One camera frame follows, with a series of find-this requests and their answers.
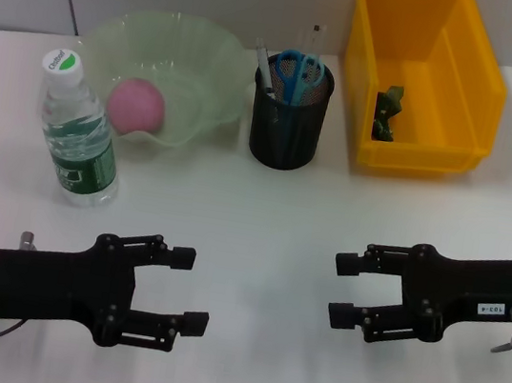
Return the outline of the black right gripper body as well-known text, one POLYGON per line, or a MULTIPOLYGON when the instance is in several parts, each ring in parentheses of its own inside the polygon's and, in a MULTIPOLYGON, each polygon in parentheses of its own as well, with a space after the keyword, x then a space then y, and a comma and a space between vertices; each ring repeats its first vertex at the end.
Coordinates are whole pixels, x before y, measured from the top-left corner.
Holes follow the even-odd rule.
POLYGON ((414 336, 438 342, 460 322, 509 322, 512 260, 454 260, 435 247, 412 248, 401 274, 403 307, 414 336))

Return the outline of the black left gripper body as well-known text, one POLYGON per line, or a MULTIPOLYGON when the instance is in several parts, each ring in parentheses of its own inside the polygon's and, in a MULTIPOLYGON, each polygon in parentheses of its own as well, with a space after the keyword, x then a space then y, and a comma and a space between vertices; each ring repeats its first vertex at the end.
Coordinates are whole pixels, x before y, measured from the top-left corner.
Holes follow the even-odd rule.
POLYGON ((132 304, 135 254, 112 234, 82 252, 0 249, 0 319, 75 321, 99 347, 115 346, 132 304))

